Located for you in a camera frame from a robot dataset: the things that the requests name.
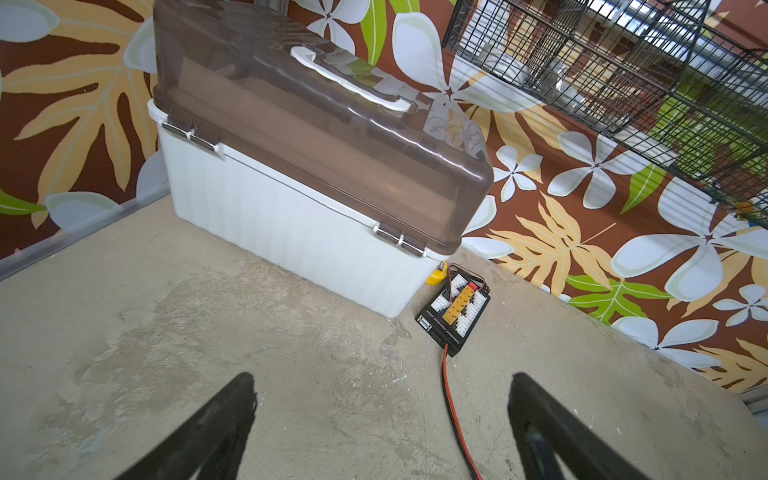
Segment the green leaf pattern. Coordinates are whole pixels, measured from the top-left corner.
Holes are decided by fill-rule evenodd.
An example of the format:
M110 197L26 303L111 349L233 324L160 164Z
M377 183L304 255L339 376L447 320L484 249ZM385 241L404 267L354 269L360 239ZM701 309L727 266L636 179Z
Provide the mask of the green leaf pattern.
M644 283L631 283L626 280L611 281L611 288L595 282L588 275L569 275L565 280L569 285L579 290L589 293L587 295L571 298L569 303L580 309L595 308L593 312L588 312L594 318L600 320L606 325L611 324L611 319L616 313L619 316L642 316L648 318L643 310L627 297L646 299L646 300L668 300L672 298L669 293L662 292L653 285Z
M45 205L31 204L0 190L0 214L28 215L34 212L42 212L43 210L45 210Z
M419 0L389 0L392 10L395 13L413 13L420 12Z
M360 28L368 47L368 63L376 65L386 40L386 0L371 0L371 6L360 22Z
M629 183L629 198L627 198L624 208L621 209L621 213L625 214L632 210L656 191L665 174L663 168L651 164L632 175L632 180Z

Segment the hinge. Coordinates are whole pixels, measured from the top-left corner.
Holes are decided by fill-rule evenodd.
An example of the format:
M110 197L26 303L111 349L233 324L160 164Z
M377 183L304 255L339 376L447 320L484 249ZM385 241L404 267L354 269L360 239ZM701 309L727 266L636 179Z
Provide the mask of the hinge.
M419 242L418 240L415 240L411 237L407 237L389 225L378 223L375 227L373 227L373 232L384 240L397 245L398 247L416 257L424 256L424 243Z
M173 135L179 138L186 138L187 140L197 145L198 147L202 148L203 150L214 153L223 160L223 155L220 154L220 152L216 148L218 142L214 143L212 141L208 141L202 136L200 136L199 134L197 134L197 131L198 131L197 125L179 121L171 117L170 115L168 115L168 118L166 119L166 121L163 122L163 128L165 128L167 131L171 132Z

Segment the yellow connector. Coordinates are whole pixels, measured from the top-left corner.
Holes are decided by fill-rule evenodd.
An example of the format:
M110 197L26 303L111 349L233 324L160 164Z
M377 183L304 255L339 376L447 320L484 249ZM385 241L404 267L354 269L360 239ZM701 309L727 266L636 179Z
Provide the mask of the yellow connector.
M467 286L464 287L464 290L453 300L453 303L450 307L445 311L445 313L442 314L442 319L447 322L449 325L453 325L453 323L458 319L458 316L462 314L462 310L465 306L467 306L467 303L469 303L469 300L472 299L472 296L475 295L475 290L477 289L477 286L470 282L467 284Z

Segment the black wire rack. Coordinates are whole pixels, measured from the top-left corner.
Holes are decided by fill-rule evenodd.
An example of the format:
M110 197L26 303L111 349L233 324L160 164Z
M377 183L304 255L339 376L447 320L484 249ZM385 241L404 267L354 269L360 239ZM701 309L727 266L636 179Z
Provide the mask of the black wire rack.
M768 227L768 51L708 0L457 0L443 47Z

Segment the yellow plug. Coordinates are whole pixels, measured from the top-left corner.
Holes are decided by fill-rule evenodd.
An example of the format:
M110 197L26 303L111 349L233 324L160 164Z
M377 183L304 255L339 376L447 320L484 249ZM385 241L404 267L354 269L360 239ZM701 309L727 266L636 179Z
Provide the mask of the yellow plug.
M448 276L448 264L440 262L432 275L427 279L427 285L439 285Z
M453 300L451 306L442 314L442 319L445 320L447 324L453 325L456 319L458 319L458 316L462 314L462 310L467 306L469 300L475 295L475 290L477 290L477 288L478 287L473 282L469 282L469 284L464 287L464 290L462 290L455 300Z

